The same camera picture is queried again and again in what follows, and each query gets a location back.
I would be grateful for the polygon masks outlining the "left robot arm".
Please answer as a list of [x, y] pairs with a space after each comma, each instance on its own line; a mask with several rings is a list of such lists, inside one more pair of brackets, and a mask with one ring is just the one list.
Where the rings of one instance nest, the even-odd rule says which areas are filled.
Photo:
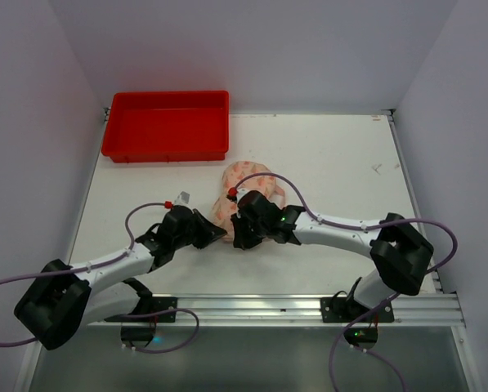
[[35, 276], [14, 308], [16, 318], [47, 350], [65, 344], [81, 327], [104, 319], [153, 322], [172, 310], [137, 280], [166, 265], [188, 246], [204, 249], [226, 235], [198, 210], [173, 205], [160, 222], [108, 256], [67, 265], [56, 259]]

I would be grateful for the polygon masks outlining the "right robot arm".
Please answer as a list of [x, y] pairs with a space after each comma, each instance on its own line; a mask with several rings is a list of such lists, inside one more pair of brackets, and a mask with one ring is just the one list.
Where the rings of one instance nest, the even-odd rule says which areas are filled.
[[403, 216], [387, 214], [381, 221], [341, 220], [327, 225], [328, 216], [313, 215], [302, 206], [279, 208], [257, 190], [230, 189], [233, 246], [256, 247], [264, 239], [279, 244], [321, 245], [365, 256], [374, 271], [358, 278], [342, 306], [352, 317], [373, 309], [395, 294], [420, 293], [434, 248]]

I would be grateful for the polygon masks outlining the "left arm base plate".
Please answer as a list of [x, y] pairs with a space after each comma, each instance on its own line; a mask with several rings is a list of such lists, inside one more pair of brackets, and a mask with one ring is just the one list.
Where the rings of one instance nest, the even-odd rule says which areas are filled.
[[148, 321], [153, 324], [174, 323], [178, 299], [174, 296], [151, 297], [147, 314], [151, 314]]

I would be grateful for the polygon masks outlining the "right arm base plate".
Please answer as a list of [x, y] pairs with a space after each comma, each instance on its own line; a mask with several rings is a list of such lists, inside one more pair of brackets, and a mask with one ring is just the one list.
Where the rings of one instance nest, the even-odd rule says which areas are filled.
[[349, 323], [361, 316], [360, 323], [393, 323], [395, 316], [391, 305], [386, 305], [376, 314], [365, 315], [368, 308], [348, 300], [345, 296], [320, 298], [320, 313], [324, 323]]

